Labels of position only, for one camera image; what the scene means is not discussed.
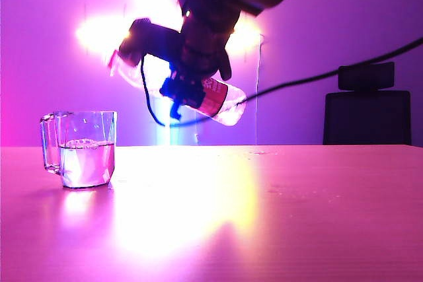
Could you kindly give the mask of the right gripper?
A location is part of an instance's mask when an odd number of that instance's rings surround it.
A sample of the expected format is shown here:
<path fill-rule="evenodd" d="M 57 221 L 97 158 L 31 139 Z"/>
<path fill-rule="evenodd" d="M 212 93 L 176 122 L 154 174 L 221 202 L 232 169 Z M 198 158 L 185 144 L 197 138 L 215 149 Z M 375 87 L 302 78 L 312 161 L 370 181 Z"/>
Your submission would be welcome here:
<path fill-rule="evenodd" d="M 239 16 L 239 11 L 212 18 L 203 17 L 196 11 L 185 12 L 180 31 L 183 38 L 180 60 L 195 77 L 209 78 L 216 73 L 223 81 L 232 77 L 226 45 Z M 173 101 L 170 117 L 178 121 L 181 106 L 198 110 L 206 96 L 201 80 L 180 71 L 171 71 L 159 92 Z"/>

